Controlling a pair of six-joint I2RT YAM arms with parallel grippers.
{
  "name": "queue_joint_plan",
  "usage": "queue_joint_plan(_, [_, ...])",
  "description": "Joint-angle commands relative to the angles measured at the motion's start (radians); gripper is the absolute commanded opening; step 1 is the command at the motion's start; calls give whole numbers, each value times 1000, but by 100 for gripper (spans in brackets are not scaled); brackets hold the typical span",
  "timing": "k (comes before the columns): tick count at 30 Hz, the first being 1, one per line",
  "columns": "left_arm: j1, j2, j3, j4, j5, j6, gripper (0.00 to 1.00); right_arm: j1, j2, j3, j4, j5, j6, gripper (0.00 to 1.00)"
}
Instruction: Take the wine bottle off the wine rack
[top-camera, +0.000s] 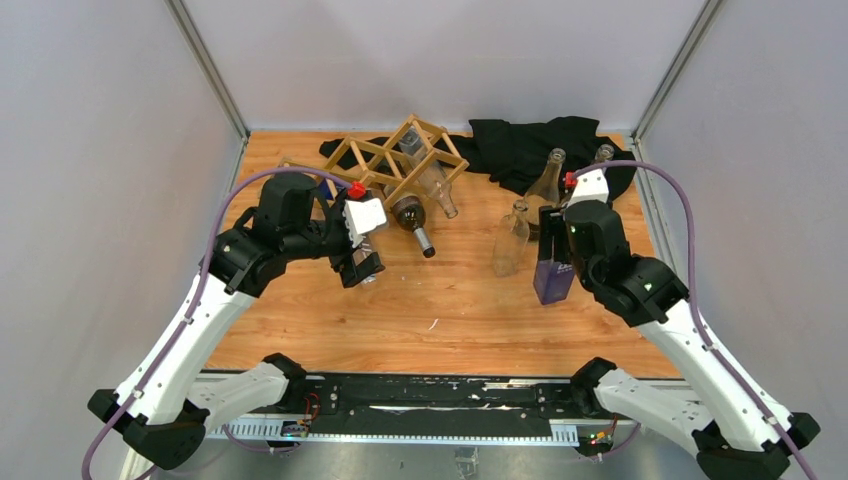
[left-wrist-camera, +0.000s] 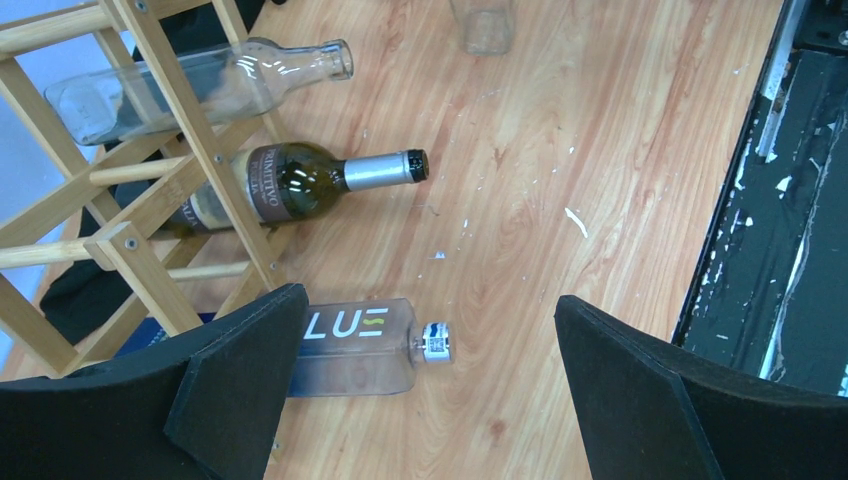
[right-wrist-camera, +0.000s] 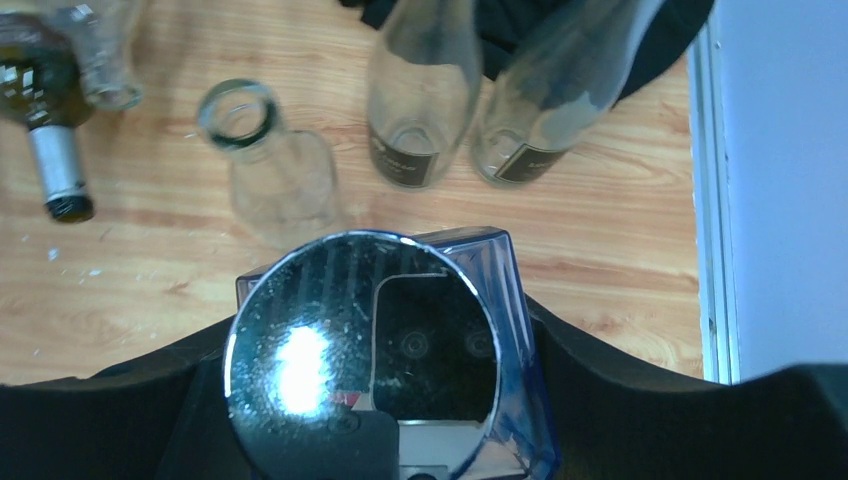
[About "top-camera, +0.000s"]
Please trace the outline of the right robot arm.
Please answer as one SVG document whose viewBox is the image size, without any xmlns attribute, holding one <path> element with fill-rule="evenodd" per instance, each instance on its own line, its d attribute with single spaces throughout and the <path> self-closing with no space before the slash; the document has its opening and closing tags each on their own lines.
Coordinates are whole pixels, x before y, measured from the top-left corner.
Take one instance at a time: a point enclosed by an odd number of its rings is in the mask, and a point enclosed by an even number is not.
<svg viewBox="0 0 848 480">
<path fill-rule="evenodd" d="M 618 414 L 677 444 L 710 479 L 779 479 L 821 428 L 759 387 L 711 337 L 676 273 L 632 253 L 617 212 L 599 200 L 540 210 L 539 256 L 562 260 L 596 302 L 637 329 L 696 394 L 685 400 L 595 357 L 571 378 L 584 417 Z"/>
</svg>

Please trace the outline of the clear bottle with silver label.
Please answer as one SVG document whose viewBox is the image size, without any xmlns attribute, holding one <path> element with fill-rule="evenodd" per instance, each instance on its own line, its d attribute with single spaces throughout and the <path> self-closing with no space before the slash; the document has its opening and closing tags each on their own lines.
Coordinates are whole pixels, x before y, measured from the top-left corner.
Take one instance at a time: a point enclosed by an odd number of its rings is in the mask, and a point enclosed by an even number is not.
<svg viewBox="0 0 848 480">
<path fill-rule="evenodd" d="M 602 144 L 596 151 L 592 164 L 599 164 L 611 161 L 615 155 L 615 148 L 611 144 Z M 567 172 L 564 177 L 564 190 L 563 195 L 560 200 L 559 205 L 564 207 L 568 201 L 571 199 L 573 194 L 573 188 L 567 185 L 567 180 L 569 179 L 571 172 Z"/>
</svg>

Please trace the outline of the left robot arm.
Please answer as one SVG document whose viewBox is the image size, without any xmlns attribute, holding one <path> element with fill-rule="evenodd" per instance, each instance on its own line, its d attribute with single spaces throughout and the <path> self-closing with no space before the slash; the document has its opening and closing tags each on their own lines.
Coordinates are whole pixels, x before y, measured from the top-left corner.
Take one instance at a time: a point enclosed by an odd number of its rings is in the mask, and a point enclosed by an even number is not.
<svg viewBox="0 0 848 480">
<path fill-rule="evenodd" d="M 264 170 L 255 180 L 258 205 L 230 229 L 211 231 L 184 302 L 145 359 L 118 387 L 89 400 L 104 431 L 119 433 L 153 469 L 181 466 L 210 432 L 253 410 L 305 411 L 305 370 L 280 353 L 209 387 L 195 382 L 223 336 L 290 263 L 325 258 L 346 288 L 383 270 L 363 245 L 388 219 L 362 183 L 297 166 Z"/>
</svg>

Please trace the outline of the small clear glass bottle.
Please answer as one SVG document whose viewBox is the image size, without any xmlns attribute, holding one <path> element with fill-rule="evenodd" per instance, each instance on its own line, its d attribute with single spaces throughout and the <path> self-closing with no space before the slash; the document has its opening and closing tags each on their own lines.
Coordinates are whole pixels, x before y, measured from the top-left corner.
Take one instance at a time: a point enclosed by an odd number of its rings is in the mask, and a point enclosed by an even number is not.
<svg viewBox="0 0 848 480">
<path fill-rule="evenodd" d="M 418 167 L 427 156 L 427 149 L 415 127 L 410 127 L 398 141 L 401 152 L 406 156 L 410 165 Z M 430 199 L 434 200 L 443 210 L 448 219 L 459 213 L 451 197 L 452 186 L 446 182 L 446 174 L 437 160 L 434 160 L 423 170 L 417 181 L 427 191 Z"/>
</svg>

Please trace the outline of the clear bottle with black label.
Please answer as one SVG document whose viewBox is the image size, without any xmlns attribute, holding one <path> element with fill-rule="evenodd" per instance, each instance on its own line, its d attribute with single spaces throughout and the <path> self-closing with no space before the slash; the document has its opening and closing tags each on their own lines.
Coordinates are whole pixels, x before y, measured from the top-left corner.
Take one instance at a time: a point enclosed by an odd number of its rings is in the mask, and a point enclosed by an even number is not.
<svg viewBox="0 0 848 480">
<path fill-rule="evenodd" d="M 527 221 L 531 242 L 539 239 L 540 209 L 556 206 L 560 203 L 560 173 L 565 159 L 566 152 L 562 148 L 551 150 L 542 174 L 524 195 L 524 200 L 528 206 Z"/>
</svg>

